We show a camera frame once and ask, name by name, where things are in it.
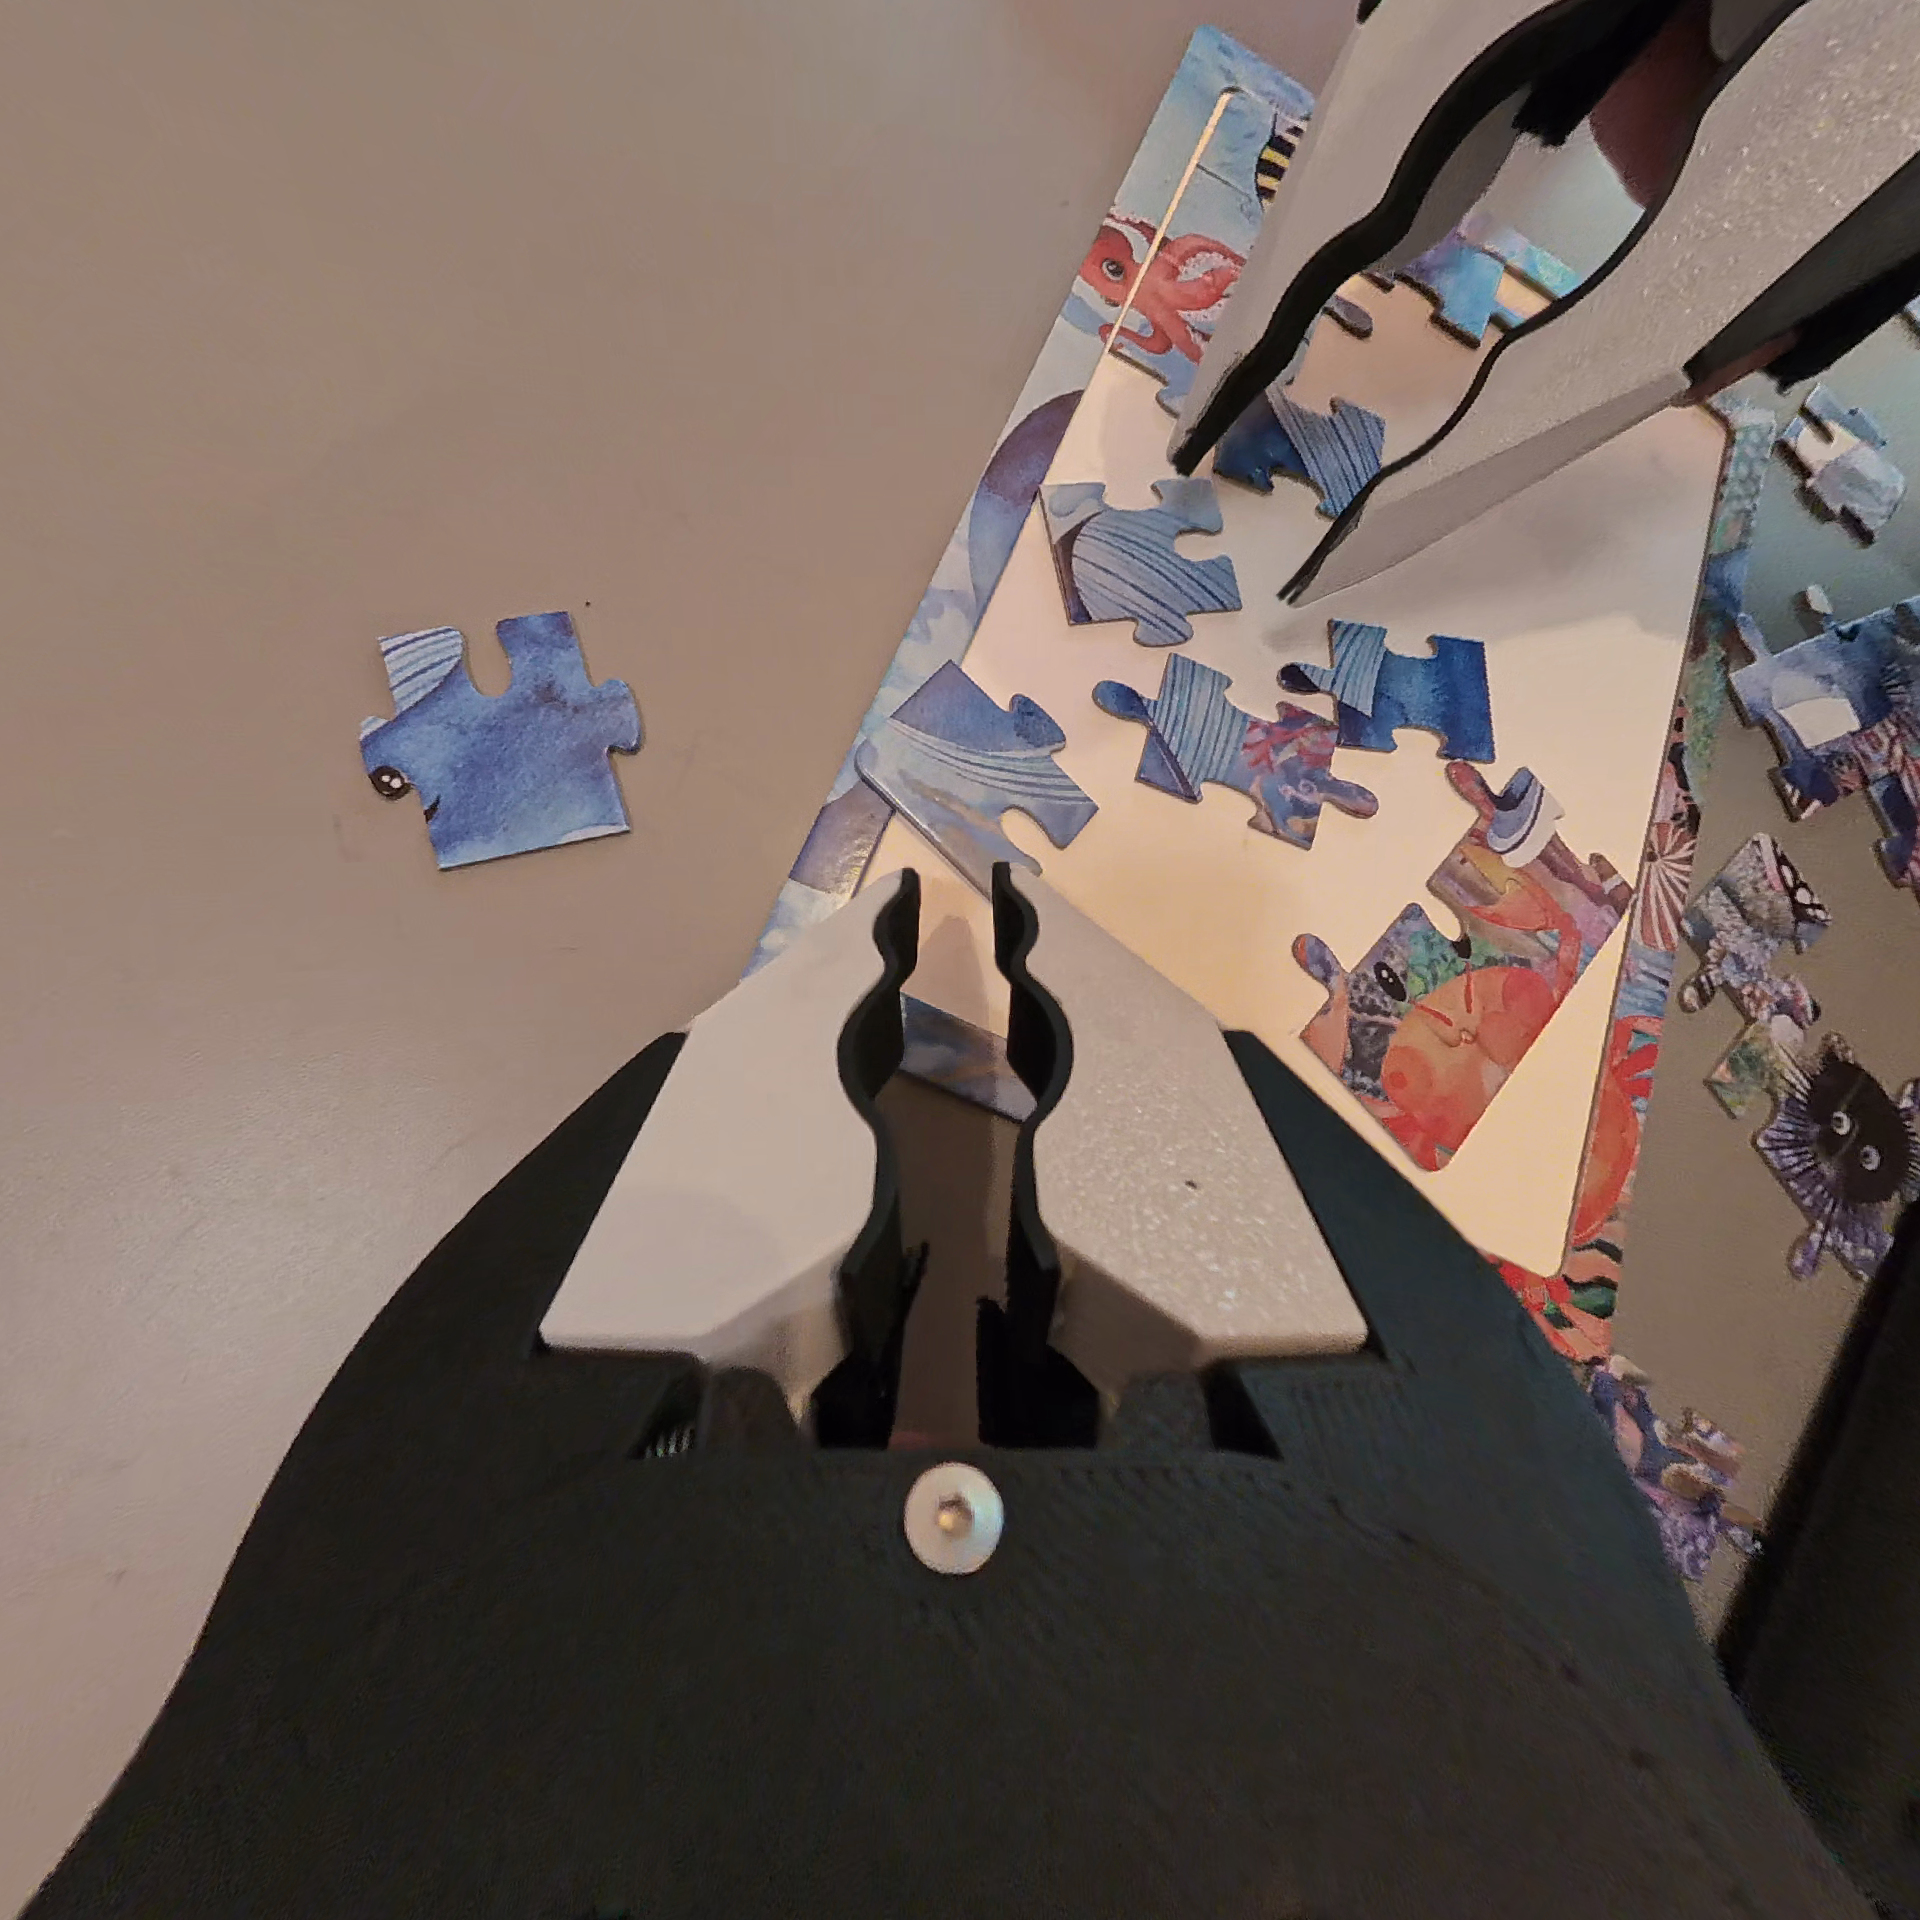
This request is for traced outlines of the sea print jigsaw puzzle board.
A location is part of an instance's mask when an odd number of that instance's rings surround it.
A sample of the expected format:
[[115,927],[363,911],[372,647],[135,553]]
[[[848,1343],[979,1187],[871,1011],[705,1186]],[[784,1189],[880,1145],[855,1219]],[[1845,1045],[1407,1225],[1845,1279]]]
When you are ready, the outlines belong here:
[[[1040,491],[1097,482],[1110,506],[1151,509],[1154,482],[1172,479],[1163,384],[1125,354],[1130,305],[1163,238],[1202,231],[1242,255],[1250,249],[1260,219],[1212,166],[1231,91],[1310,99],[1231,36],[1202,26],[1190,37],[750,965],[790,947],[861,885],[921,870],[910,1069],[1008,1116],[1025,1110],[1003,1063],[1008,986],[989,953],[987,895],[853,763],[855,745],[901,701],[942,662],[957,662],[998,707],[1014,694],[1041,707],[1065,735],[1055,763],[1099,804],[1065,850],[1019,809],[999,820],[1006,838],[1220,1023],[1253,1030],[1302,1071],[1365,1145],[1502,1266],[1548,1343],[1595,1363],[1611,1346],[1664,977],[1689,894],[1697,816],[1685,724],[1705,720],[1705,694],[1682,683],[1721,436],[1704,413],[1657,414],[1511,499],[1457,550],[1310,610],[1284,604],[1279,587],[1330,525],[1318,491],[1282,476],[1273,491],[1253,491],[1210,469],[1223,531],[1182,534],[1177,550],[1231,559],[1241,611],[1194,614],[1192,638],[1164,647],[1138,644],[1130,622],[1071,627]],[[1385,461],[1452,406],[1498,328],[1467,349],[1430,322],[1428,297],[1403,283],[1349,283],[1349,292],[1365,297],[1359,319],[1372,339],[1324,324],[1284,393],[1319,413],[1332,397],[1376,413]],[[1355,820],[1328,805],[1313,850],[1299,852],[1248,826],[1253,804],[1241,789],[1207,784],[1186,804],[1137,784],[1140,729],[1093,701],[1100,680],[1151,698],[1177,654],[1225,674],[1230,699],[1250,717],[1298,703],[1332,724],[1327,694],[1279,687],[1289,662],[1330,664],[1330,619],[1383,627],[1407,655],[1425,655],[1433,635],[1478,640],[1498,752],[1470,763],[1494,789],[1531,770],[1565,809],[1566,847],[1578,858],[1601,854],[1631,883],[1611,941],[1437,1172],[1416,1167],[1302,1043],[1324,991],[1290,957],[1292,941],[1309,934],[1352,965],[1407,905],[1457,928],[1428,875],[1473,809],[1452,788],[1452,756],[1437,735],[1403,730],[1393,752],[1334,740],[1332,772],[1371,788],[1378,814]]]

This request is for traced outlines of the pale striped whale fin piece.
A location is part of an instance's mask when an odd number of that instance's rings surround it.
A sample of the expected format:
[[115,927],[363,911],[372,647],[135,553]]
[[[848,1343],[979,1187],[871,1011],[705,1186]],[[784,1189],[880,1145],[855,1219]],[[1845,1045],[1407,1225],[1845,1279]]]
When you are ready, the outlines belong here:
[[1223,515],[1212,479],[1159,479],[1151,509],[1118,509],[1103,484],[1046,484],[1040,491],[1047,547],[1071,627],[1130,622],[1138,644],[1192,638],[1190,617],[1241,611],[1233,560],[1186,559],[1182,534],[1218,536]]

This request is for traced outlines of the dark blue whale eye piece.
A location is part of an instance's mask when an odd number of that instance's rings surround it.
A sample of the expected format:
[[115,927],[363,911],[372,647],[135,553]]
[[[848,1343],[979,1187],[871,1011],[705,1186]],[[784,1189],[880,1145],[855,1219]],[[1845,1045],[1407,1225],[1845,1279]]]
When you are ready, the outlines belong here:
[[395,715],[362,721],[362,766],[380,797],[420,797],[441,870],[628,829],[612,770],[612,754],[642,740],[628,687],[590,680],[567,611],[508,617],[494,632],[511,667],[501,694],[474,687],[458,628],[377,644]]

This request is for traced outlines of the striped fish puzzle piece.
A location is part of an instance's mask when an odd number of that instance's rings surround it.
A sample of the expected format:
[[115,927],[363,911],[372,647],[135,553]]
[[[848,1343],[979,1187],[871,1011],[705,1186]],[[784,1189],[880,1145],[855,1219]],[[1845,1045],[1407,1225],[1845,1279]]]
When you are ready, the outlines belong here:
[[1236,196],[1253,205],[1253,219],[1277,196],[1310,113],[1310,102],[1269,102],[1247,91],[1225,96],[1212,166]]

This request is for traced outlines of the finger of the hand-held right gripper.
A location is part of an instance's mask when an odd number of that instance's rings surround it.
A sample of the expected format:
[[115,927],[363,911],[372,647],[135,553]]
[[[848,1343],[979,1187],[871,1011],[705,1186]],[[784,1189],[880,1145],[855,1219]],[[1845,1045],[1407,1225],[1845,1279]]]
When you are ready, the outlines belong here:
[[1511,155],[1535,84],[1588,46],[1583,3],[1383,3],[1358,24],[1192,376],[1179,475],[1290,369],[1352,275],[1457,226]]
[[1424,445],[1339,515],[1284,585],[1292,604],[1393,568],[1684,399],[1717,327],[1708,231],[1757,219],[1787,255],[1917,153],[1917,7],[1782,9],[1725,73],[1660,202],[1566,301],[1511,331]]

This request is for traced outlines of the pink coral seahorse puzzle piece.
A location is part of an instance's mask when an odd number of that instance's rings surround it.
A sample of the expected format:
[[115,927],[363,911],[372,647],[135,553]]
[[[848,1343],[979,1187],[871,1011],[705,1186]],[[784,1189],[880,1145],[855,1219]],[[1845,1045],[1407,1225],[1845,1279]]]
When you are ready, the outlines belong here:
[[1378,797],[1332,772],[1334,725],[1298,703],[1282,703],[1275,717],[1244,717],[1227,756],[1227,785],[1253,804],[1248,826],[1277,840],[1310,852],[1324,807],[1371,820]]

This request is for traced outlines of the grey blue white puzzle piece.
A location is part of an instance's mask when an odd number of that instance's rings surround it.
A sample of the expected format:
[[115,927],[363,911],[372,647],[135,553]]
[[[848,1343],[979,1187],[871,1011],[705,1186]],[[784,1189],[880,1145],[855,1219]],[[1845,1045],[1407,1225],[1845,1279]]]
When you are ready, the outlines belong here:
[[1732,676],[1742,717],[1775,740],[1790,816],[1862,792],[1885,875],[1917,890],[1917,598],[1759,655]]

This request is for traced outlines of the purple blue edge puzzle piece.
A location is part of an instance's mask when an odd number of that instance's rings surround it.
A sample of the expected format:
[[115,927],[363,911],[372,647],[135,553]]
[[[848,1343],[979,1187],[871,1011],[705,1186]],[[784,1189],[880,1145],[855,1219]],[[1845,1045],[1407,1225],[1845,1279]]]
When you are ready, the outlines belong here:
[[1569,297],[1585,273],[1473,207],[1428,251],[1397,266],[1397,281],[1428,297],[1434,327],[1478,349],[1487,331],[1516,328],[1531,316],[1505,301],[1509,281],[1552,303]]

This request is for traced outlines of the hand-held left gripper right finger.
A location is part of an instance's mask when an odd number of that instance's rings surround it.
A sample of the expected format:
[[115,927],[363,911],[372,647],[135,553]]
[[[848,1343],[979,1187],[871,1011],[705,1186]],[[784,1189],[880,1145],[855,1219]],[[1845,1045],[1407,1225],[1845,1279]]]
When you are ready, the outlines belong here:
[[1138,1379],[1352,1355],[1365,1317],[1212,1013],[1040,875],[996,867],[1006,1060],[1031,1097],[979,1438],[1093,1445]]

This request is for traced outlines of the striped whale belly puzzle piece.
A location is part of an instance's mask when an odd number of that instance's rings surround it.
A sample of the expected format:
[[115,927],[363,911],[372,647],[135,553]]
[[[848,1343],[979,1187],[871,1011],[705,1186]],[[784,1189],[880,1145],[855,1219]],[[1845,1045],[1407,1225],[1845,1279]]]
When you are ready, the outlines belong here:
[[1253,717],[1227,694],[1230,678],[1185,655],[1168,655],[1159,693],[1146,698],[1116,680],[1093,687],[1094,707],[1140,729],[1134,778],[1174,799],[1199,804],[1214,784],[1253,795],[1247,740]]

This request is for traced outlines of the dark blue striped whale piece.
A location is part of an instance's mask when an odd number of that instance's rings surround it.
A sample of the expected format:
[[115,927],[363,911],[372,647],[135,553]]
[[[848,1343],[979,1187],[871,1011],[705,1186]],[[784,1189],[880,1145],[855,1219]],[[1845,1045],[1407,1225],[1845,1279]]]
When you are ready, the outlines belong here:
[[1277,476],[1305,482],[1318,515],[1334,521],[1378,473],[1383,434],[1385,422],[1346,397],[1319,413],[1284,391],[1260,393],[1216,445],[1214,473],[1253,491],[1273,491]]

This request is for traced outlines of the joined orange crab puzzle pieces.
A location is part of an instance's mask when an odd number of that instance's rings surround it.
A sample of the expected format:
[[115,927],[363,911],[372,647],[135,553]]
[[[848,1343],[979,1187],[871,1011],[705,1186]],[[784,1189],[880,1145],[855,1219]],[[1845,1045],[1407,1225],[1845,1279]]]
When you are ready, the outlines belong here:
[[1452,1162],[1633,898],[1601,854],[1566,847],[1531,770],[1494,789],[1455,758],[1448,778],[1473,824],[1428,892],[1457,928],[1407,905],[1352,965],[1309,934],[1290,945],[1324,991],[1302,1043],[1425,1172]]

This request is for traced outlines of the dark blue striped puzzle piece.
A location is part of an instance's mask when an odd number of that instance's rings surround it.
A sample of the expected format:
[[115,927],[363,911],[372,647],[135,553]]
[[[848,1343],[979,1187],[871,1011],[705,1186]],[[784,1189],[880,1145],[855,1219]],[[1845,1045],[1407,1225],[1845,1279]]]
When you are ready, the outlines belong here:
[[1484,654],[1478,640],[1433,635],[1425,655],[1395,651],[1385,628],[1330,619],[1330,664],[1289,662],[1279,687],[1319,693],[1334,707],[1337,743],[1393,752],[1403,730],[1434,732],[1438,752],[1487,763],[1495,756]]

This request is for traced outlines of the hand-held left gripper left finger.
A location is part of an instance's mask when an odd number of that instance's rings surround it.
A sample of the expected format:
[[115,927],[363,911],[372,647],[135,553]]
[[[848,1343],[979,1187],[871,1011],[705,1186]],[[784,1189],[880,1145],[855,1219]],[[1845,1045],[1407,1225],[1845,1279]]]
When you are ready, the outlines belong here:
[[901,870],[699,1013],[570,1262],[541,1339],[752,1369],[825,1445],[896,1427],[907,1314],[897,1162],[923,883]]

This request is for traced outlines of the blue swoosh corner puzzle piece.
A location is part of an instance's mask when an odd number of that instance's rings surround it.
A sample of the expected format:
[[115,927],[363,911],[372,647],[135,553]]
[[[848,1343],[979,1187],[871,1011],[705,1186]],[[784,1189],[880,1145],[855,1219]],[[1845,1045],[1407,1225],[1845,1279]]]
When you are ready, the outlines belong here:
[[998,707],[957,662],[942,662],[853,751],[861,778],[929,838],[981,894],[998,864],[1040,871],[1002,832],[1028,814],[1055,847],[1093,820],[1099,804],[1058,766],[1065,735],[1025,694]]

